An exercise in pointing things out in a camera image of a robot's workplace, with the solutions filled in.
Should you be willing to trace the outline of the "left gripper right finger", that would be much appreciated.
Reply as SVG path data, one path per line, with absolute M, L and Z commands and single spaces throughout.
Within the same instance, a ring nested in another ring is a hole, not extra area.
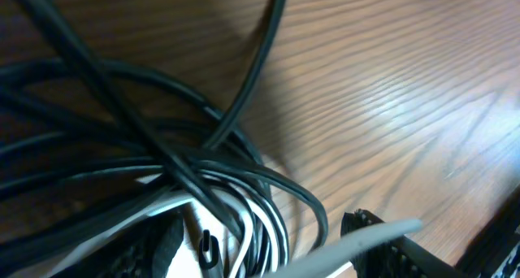
M 456 270 L 407 237 L 378 245 L 351 260 L 360 278 L 463 278 Z

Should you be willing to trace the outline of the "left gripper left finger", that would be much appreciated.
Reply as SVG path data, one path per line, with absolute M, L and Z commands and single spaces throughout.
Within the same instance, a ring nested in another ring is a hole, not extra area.
M 164 278 L 184 239 L 177 213 L 149 217 L 53 278 Z

